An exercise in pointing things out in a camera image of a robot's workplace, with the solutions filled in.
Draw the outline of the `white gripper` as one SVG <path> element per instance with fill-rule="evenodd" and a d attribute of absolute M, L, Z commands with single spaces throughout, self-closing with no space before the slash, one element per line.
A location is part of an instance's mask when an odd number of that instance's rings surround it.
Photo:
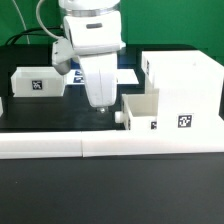
<path fill-rule="evenodd" d="M 79 63 L 90 105 L 106 113 L 117 96 L 117 54 L 80 56 Z"/>

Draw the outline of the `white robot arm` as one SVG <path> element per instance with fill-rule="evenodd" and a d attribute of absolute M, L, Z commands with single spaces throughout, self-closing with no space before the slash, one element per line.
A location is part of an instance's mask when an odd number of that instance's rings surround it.
<path fill-rule="evenodd" d="M 115 104 L 117 53 L 122 41 L 120 0 L 58 0 L 71 58 L 80 65 L 89 103 Z"/>

